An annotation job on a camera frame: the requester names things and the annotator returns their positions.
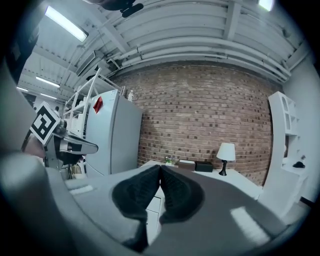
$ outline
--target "air conditioning unit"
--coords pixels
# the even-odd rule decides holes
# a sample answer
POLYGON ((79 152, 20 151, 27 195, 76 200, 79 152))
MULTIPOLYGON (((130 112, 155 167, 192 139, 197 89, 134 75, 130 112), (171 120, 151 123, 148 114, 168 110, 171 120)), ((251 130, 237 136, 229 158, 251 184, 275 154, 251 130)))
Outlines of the air conditioning unit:
POLYGON ((75 71, 79 77, 88 72, 93 66, 99 63, 104 57, 104 54, 99 50, 94 50, 89 56, 82 62, 82 64, 75 71))

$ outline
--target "refrigerator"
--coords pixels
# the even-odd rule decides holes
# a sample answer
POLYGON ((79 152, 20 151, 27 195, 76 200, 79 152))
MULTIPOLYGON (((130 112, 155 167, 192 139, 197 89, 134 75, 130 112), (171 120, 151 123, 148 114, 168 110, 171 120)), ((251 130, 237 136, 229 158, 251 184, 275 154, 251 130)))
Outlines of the refrigerator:
POLYGON ((89 178, 117 174, 137 168, 142 109, 117 90, 93 97, 86 122, 85 139, 98 145, 85 157, 89 178), (96 113, 93 106, 102 98, 96 113))

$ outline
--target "black lamp base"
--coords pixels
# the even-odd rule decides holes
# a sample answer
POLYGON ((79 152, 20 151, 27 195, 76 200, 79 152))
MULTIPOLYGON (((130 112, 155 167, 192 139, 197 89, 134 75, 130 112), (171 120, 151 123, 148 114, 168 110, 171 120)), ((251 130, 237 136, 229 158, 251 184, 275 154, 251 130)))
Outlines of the black lamp base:
POLYGON ((222 160, 222 163, 223 163, 223 167, 222 167, 222 170, 219 172, 219 174, 221 176, 227 176, 227 172, 226 172, 227 161, 222 160))

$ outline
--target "ceiling light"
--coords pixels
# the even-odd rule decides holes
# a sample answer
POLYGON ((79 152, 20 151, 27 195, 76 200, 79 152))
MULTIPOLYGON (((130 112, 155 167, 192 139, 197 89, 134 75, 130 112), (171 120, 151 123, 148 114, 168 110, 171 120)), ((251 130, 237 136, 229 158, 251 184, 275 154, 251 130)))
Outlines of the ceiling light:
POLYGON ((274 0, 259 0, 259 5, 270 12, 272 7, 274 7, 274 2, 274 0))
POLYGON ((18 86, 17 86, 17 88, 18 88, 19 90, 21 90, 21 91, 29 92, 27 89, 24 89, 24 88, 21 88, 21 87, 18 87, 18 86))
POLYGON ((83 32, 80 28, 78 28, 75 24, 73 24, 70 20, 68 20, 60 12, 53 9, 51 6, 48 6, 48 8, 46 9, 45 16, 58 23, 66 31, 76 37, 80 42, 83 42, 87 38, 85 32, 83 32))
POLYGON ((60 87, 60 85, 58 85, 58 84, 56 84, 56 83, 54 83, 54 82, 50 82, 50 81, 48 81, 48 80, 45 80, 45 79, 43 79, 43 78, 41 78, 41 77, 38 77, 38 76, 36 76, 35 79, 40 80, 40 81, 42 81, 42 82, 45 82, 45 83, 47 83, 47 84, 49 84, 49 85, 58 87, 58 88, 60 87))
POLYGON ((54 99, 54 100, 56 100, 57 98, 56 97, 52 97, 52 96, 49 96, 49 95, 46 95, 46 94, 43 94, 43 93, 40 93, 42 96, 46 96, 46 97, 48 97, 48 98, 51 98, 51 99, 54 99))

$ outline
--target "white wall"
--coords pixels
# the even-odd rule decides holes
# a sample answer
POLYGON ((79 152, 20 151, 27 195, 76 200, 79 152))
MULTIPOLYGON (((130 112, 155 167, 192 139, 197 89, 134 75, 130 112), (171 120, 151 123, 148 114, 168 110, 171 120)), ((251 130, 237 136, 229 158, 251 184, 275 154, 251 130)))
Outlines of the white wall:
POLYGON ((314 202, 320 187, 320 78, 309 59, 305 59, 292 71, 284 84, 285 94, 296 102, 300 118, 301 154, 309 177, 302 196, 314 202))
POLYGON ((64 111, 64 105, 63 104, 55 102, 54 100, 50 100, 47 97, 37 96, 35 98, 33 106, 38 109, 42 102, 48 103, 53 110, 55 110, 55 107, 58 106, 59 107, 60 117, 61 117, 61 115, 63 114, 63 111, 64 111))

